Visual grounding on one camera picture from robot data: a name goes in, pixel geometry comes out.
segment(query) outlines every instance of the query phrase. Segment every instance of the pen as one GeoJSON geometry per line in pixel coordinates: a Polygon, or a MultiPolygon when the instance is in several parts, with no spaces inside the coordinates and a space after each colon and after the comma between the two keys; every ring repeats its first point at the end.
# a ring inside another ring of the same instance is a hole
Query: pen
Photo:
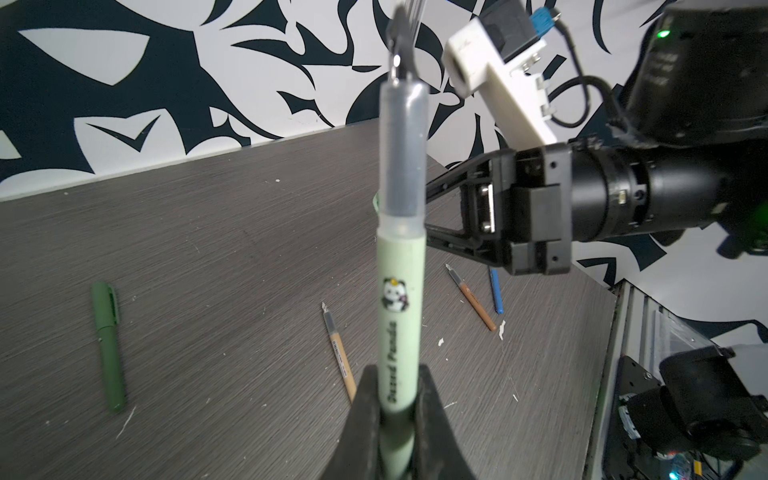
{"type": "Polygon", "coordinates": [[[383,478],[411,465],[413,409],[419,387],[424,292],[424,228],[429,86],[419,80],[414,38],[398,5],[387,28],[389,78],[379,93],[379,454],[383,478]]]}
{"type": "Polygon", "coordinates": [[[118,323],[120,322],[118,298],[112,285],[105,282],[96,282],[91,286],[91,298],[94,304],[96,334],[101,350],[101,371],[107,407],[120,412],[125,406],[125,384],[118,348],[118,323]]]}
{"type": "Polygon", "coordinates": [[[504,313],[504,304],[502,303],[502,289],[498,286],[498,272],[495,268],[488,267],[488,274],[491,276],[491,291],[493,292],[493,304],[496,306],[496,313],[504,313]]]}
{"type": "Polygon", "coordinates": [[[336,356],[336,363],[339,364],[341,378],[344,380],[346,392],[349,394],[349,401],[351,402],[355,399],[357,385],[355,385],[355,378],[352,376],[352,369],[349,367],[349,361],[346,359],[346,352],[344,351],[344,345],[341,343],[341,336],[339,335],[339,331],[336,330],[336,324],[333,323],[333,317],[331,317],[331,312],[328,311],[325,302],[323,302],[323,318],[326,320],[326,329],[328,329],[328,337],[331,339],[333,355],[336,356]]]}
{"type": "Polygon", "coordinates": [[[469,291],[469,287],[467,287],[467,284],[464,283],[464,280],[462,280],[462,278],[456,273],[456,270],[452,269],[451,266],[447,263],[445,264],[445,268],[448,269],[448,273],[451,274],[451,278],[454,282],[456,282],[456,286],[458,286],[458,289],[464,293],[465,297],[467,297],[467,300],[469,300],[472,308],[474,308],[475,312],[480,315],[480,318],[482,318],[482,321],[485,322],[485,325],[488,327],[488,329],[492,332],[496,331],[496,325],[493,323],[493,320],[491,320],[491,317],[488,316],[488,313],[485,311],[482,305],[480,305],[480,302],[475,298],[475,295],[469,291]]]}

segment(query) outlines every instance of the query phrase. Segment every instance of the blue pen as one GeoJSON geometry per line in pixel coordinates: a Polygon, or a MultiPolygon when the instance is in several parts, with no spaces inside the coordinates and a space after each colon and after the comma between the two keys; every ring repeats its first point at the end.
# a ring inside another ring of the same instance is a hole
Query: blue pen
{"type": "Polygon", "coordinates": [[[488,267],[491,274],[491,290],[493,290],[493,304],[496,305],[496,313],[504,313],[504,304],[502,303],[502,289],[498,287],[498,272],[495,268],[488,267]]]}

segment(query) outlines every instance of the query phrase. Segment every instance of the light green pen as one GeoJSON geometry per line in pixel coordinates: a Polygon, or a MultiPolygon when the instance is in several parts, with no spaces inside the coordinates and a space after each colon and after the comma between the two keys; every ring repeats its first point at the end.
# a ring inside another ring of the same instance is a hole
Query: light green pen
{"type": "Polygon", "coordinates": [[[391,69],[379,99],[379,436],[384,478],[401,478],[414,441],[413,403],[419,377],[428,128],[427,85],[413,61],[402,6],[390,22],[391,69]]]}

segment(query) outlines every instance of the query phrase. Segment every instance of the wall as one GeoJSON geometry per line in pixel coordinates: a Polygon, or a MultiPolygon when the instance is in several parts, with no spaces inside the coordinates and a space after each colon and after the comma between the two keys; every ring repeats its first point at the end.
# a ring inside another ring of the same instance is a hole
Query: wall
{"type": "MultiPolygon", "coordinates": [[[[447,167],[505,146],[478,95],[460,99],[442,45],[495,0],[429,0],[416,42],[431,87],[428,152],[447,167]]],[[[584,70],[620,88],[640,39],[672,0],[521,0],[562,11],[584,70]]],[[[126,174],[378,114],[395,0],[0,0],[0,199],[126,174]]],[[[556,32],[533,70],[575,76],[556,32]]],[[[577,88],[555,102],[574,120],[577,88]]],[[[600,101],[583,129],[600,132],[600,101]]],[[[596,280],[627,278],[712,335],[768,342],[768,259],[715,254],[725,233],[670,247],[639,235],[575,243],[596,280]]]]}
{"type": "Polygon", "coordinates": [[[0,198],[374,118],[393,5],[0,0],[0,198]]]}

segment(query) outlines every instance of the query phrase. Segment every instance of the pen cap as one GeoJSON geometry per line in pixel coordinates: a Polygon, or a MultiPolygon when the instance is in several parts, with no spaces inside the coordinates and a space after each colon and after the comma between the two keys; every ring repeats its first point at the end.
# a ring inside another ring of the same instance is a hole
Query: pen cap
{"type": "Polygon", "coordinates": [[[418,78],[390,79],[379,108],[379,226],[423,230],[429,87],[418,78]]]}
{"type": "Polygon", "coordinates": [[[118,324],[118,302],[114,289],[106,282],[96,282],[91,286],[91,298],[94,304],[96,330],[118,324]]]}

